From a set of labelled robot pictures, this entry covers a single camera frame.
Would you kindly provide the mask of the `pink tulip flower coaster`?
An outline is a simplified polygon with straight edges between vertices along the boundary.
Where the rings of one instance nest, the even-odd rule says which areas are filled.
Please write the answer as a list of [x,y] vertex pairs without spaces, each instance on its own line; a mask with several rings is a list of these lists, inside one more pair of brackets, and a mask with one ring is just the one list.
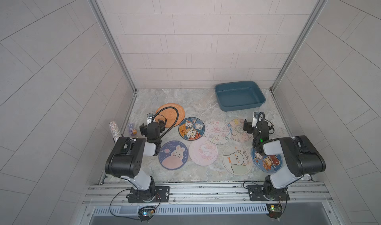
[[243,130],[244,120],[243,119],[233,119],[229,122],[231,128],[231,138],[238,142],[247,142],[252,140],[253,136],[248,134]]

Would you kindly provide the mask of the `blue bears picnic coaster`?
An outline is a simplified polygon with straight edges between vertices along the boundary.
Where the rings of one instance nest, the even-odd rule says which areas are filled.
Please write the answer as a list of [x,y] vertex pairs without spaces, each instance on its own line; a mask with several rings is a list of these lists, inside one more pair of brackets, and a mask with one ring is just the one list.
[[198,140],[204,135],[205,125],[203,121],[196,117],[189,117],[179,124],[179,134],[187,141]]

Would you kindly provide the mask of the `white butterfly floral coaster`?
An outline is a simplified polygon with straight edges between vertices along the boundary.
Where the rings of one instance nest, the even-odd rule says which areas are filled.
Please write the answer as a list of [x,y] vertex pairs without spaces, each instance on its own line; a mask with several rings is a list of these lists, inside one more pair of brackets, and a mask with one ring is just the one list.
[[231,139],[231,128],[226,122],[208,121],[205,124],[206,138],[213,144],[223,145]]

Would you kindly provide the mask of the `teal plastic storage box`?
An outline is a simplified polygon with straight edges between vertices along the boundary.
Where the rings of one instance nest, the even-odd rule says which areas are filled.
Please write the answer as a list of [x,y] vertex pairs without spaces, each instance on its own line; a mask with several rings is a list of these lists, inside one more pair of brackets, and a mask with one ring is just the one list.
[[218,105],[224,112],[259,108],[266,102],[260,87],[253,81],[218,84],[215,93]]

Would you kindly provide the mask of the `pink unicorn coaster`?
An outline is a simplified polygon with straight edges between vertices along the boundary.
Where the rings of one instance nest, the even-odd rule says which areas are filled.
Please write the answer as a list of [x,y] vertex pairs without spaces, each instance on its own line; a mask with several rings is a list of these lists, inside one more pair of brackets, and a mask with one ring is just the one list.
[[218,158],[218,149],[206,137],[193,141],[189,147],[191,160],[199,166],[209,166]]

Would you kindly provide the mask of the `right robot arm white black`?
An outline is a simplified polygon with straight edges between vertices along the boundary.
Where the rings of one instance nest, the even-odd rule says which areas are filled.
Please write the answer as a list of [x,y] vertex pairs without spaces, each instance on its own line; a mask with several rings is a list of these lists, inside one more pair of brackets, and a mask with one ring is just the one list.
[[271,127],[264,119],[256,125],[243,123],[243,131],[253,135],[253,161],[268,173],[262,185],[246,186],[251,201],[290,200],[289,185],[306,175],[324,172],[326,163],[307,136],[270,139]]

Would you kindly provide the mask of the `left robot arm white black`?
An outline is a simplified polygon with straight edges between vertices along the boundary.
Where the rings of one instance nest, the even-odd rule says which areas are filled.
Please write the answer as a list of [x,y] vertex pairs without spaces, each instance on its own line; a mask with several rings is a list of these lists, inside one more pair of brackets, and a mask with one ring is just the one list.
[[156,186],[154,178],[142,169],[144,156],[157,156],[161,149],[160,134],[165,130],[165,121],[141,125],[143,135],[147,138],[130,138],[122,136],[116,122],[111,121],[109,128],[115,142],[106,163],[105,173],[121,178],[132,184],[126,196],[129,203],[168,202],[170,187]]

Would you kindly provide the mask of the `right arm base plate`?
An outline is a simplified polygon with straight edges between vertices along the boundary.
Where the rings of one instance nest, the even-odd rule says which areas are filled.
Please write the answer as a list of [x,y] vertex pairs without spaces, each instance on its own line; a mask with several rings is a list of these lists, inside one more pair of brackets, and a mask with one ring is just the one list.
[[247,190],[251,201],[289,201],[286,188],[276,189],[272,185],[248,185]]

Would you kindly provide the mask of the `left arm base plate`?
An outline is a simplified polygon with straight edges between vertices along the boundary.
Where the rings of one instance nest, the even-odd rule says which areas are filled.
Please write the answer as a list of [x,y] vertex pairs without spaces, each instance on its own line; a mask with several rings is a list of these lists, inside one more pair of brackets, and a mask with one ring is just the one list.
[[166,203],[169,201],[169,193],[169,186],[155,186],[155,188],[151,187],[145,191],[132,187],[126,198],[129,203]]

